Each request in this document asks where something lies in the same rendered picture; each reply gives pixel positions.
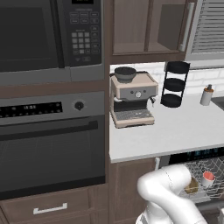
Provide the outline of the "brown lower cupboard door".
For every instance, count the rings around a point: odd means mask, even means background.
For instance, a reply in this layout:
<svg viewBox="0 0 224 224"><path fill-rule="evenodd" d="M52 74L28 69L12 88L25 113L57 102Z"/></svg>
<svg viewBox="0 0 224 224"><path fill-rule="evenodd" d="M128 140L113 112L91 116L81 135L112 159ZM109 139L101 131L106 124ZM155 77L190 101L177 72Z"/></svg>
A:
<svg viewBox="0 0 224 224"><path fill-rule="evenodd" d="M136 224L146 202L137 192L137 181L155 169L155 158L114 163L109 166L109 224Z"/></svg>

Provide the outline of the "brown glass-fronted cupboard door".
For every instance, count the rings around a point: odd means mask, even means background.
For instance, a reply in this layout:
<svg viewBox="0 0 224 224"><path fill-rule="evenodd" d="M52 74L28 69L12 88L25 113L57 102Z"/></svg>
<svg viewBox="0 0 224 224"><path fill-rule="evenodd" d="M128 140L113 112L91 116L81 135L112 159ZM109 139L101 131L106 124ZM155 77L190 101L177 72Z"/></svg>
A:
<svg viewBox="0 0 224 224"><path fill-rule="evenodd" d="M195 0L114 0L113 54L176 53Z"/></svg>

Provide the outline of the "black dishwasher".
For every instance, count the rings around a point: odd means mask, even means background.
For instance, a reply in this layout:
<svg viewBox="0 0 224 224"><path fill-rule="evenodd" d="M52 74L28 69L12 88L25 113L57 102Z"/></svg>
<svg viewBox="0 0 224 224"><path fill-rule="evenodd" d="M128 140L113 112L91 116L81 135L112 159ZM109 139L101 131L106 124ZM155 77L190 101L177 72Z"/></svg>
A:
<svg viewBox="0 0 224 224"><path fill-rule="evenodd" d="M220 158L224 162L224 147L189 151L185 153L170 155L169 164L183 164L186 166L186 163L188 162L194 162L210 158ZM224 193L222 194L222 197L220 199L215 200L224 200ZM220 217L222 218L222 224L224 224L224 208L220 210Z"/></svg>

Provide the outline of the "brown bowl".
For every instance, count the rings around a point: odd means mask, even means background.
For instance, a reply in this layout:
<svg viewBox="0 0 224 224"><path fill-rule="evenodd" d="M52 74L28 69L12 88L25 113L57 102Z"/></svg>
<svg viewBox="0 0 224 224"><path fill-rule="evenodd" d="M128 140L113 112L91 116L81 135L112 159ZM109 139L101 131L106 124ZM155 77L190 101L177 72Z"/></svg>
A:
<svg viewBox="0 0 224 224"><path fill-rule="evenodd" d="M196 193L199 189L199 183L196 180L196 178L192 178L191 183L185 187L185 192L190 193Z"/></svg>

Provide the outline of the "white and red cup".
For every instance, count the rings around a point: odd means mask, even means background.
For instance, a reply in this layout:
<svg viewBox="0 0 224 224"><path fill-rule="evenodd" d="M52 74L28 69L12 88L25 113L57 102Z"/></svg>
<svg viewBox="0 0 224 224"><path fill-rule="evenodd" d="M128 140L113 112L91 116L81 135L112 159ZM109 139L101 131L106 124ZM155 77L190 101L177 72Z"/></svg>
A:
<svg viewBox="0 0 224 224"><path fill-rule="evenodd" d="M202 179L201 179L201 184L205 187L211 187L215 181L215 176L212 172L210 171L205 171L203 173Z"/></svg>

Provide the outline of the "grey dishwasher door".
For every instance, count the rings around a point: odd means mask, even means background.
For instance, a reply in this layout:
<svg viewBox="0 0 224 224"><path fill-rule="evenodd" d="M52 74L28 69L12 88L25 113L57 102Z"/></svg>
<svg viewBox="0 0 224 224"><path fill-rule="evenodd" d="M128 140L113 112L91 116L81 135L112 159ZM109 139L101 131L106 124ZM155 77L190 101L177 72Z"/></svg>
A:
<svg viewBox="0 0 224 224"><path fill-rule="evenodd" d="M224 208L224 200L208 201L197 204L208 224L222 224L221 209Z"/></svg>

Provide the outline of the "beige and steel coffee machine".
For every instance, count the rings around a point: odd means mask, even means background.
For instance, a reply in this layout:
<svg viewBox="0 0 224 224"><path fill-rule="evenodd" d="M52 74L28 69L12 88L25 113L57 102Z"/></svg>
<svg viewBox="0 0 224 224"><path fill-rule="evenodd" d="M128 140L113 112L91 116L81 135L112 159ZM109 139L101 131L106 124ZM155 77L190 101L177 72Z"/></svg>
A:
<svg viewBox="0 0 224 224"><path fill-rule="evenodd" d="M148 72L119 66L110 75L110 83L110 113L118 129L155 122L147 104L155 102L158 83Z"/></svg>

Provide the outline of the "black three-tier stand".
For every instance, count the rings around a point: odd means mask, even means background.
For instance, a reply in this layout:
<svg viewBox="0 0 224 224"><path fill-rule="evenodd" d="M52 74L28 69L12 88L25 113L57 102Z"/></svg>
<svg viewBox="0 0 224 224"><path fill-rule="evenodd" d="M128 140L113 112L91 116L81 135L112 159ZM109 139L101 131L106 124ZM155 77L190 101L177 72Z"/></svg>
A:
<svg viewBox="0 0 224 224"><path fill-rule="evenodd" d="M190 64L184 61L169 61L166 63L166 74L183 74L185 79L181 80L179 78L168 78L167 75L164 76L160 100L162 105L168 108L178 108L181 105L189 69Z"/></svg>

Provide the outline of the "white soap dispenser bottle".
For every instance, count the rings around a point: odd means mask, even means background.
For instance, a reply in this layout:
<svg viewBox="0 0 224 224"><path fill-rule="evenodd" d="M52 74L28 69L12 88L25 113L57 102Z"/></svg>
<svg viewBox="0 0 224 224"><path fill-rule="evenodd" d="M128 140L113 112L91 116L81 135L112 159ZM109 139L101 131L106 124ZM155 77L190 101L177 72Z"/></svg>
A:
<svg viewBox="0 0 224 224"><path fill-rule="evenodd" d="M213 95L213 88L212 88L212 85L211 84L208 84L204 90L203 90L203 93L202 93L202 96L201 96L201 99L200 99L200 104L202 106L208 106L211 99L212 99L212 95Z"/></svg>

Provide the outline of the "brown wooden drawer front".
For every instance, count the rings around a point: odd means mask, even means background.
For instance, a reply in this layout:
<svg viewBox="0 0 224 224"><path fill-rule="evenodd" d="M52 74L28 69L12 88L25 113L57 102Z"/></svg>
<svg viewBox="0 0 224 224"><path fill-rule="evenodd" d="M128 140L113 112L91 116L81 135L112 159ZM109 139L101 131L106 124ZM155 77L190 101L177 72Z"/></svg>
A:
<svg viewBox="0 0 224 224"><path fill-rule="evenodd" d="M1 202L3 213L10 224L39 221L93 210L92 195L87 188L39 194ZM42 214L33 214L33 208L47 209L67 203L67 209Z"/></svg>

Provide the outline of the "black and steel microwave oven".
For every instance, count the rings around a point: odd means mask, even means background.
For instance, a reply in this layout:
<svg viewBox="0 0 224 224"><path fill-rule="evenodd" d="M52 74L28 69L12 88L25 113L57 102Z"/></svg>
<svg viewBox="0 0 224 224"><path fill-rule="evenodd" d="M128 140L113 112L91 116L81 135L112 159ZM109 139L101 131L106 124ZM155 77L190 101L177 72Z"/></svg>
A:
<svg viewBox="0 0 224 224"><path fill-rule="evenodd" d="M0 0L0 86L104 78L103 0Z"/></svg>

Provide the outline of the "dark sink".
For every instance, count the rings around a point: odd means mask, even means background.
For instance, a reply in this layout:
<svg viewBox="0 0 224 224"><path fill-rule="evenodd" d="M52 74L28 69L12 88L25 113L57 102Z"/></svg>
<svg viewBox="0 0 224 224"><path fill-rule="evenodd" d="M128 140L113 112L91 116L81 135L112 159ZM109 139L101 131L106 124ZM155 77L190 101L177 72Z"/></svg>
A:
<svg viewBox="0 0 224 224"><path fill-rule="evenodd" d="M213 97L211 101L224 111L224 96Z"/></svg>

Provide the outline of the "grey window blinds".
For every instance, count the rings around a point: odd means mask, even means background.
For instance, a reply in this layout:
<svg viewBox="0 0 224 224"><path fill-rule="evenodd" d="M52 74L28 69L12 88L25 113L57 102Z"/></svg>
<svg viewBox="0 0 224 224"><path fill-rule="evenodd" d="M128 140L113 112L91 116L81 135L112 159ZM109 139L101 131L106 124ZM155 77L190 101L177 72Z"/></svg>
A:
<svg viewBox="0 0 224 224"><path fill-rule="evenodd" d="M198 0L186 60L224 60L224 0Z"/></svg>

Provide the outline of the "black and steel wall oven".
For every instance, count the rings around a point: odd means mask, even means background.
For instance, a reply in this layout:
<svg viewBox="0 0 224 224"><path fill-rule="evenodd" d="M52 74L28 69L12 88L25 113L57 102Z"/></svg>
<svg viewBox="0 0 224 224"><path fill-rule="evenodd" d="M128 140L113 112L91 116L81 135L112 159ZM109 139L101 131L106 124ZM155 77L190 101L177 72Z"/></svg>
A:
<svg viewBox="0 0 224 224"><path fill-rule="evenodd" d="M84 108L74 107L83 102ZM104 93L0 99L0 135L98 122L98 129L0 141L0 200L105 182Z"/></svg>

